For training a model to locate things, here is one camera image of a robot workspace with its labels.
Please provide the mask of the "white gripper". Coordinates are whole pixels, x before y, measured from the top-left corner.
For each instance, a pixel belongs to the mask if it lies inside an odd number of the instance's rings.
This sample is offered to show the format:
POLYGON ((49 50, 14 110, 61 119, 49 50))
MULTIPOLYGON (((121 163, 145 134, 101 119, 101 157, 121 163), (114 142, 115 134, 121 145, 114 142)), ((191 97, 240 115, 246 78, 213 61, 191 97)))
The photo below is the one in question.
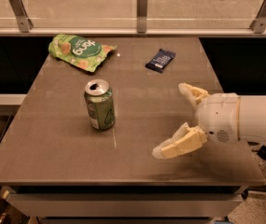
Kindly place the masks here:
POLYGON ((171 159, 188 154, 203 146, 207 137, 214 143, 233 144, 238 141, 238 118, 240 98, 235 93, 216 93, 191 86, 178 85, 181 94, 196 109, 199 126, 182 124, 171 138, 153 148, 157 159, 171 159))

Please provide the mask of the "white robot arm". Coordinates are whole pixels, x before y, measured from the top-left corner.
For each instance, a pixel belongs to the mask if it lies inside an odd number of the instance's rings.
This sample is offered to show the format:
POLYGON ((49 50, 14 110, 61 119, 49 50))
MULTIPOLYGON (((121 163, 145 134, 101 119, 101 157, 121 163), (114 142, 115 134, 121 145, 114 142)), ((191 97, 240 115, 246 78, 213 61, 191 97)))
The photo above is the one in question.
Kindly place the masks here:
POLYGON ((208 141, 226 145, 245 140, 266 145, 266 95, 211 94, 187 83, 178 88, 193 107, 197 125, 183 123, 171 138, 153 148, 155 158, 182 156, 208 141))

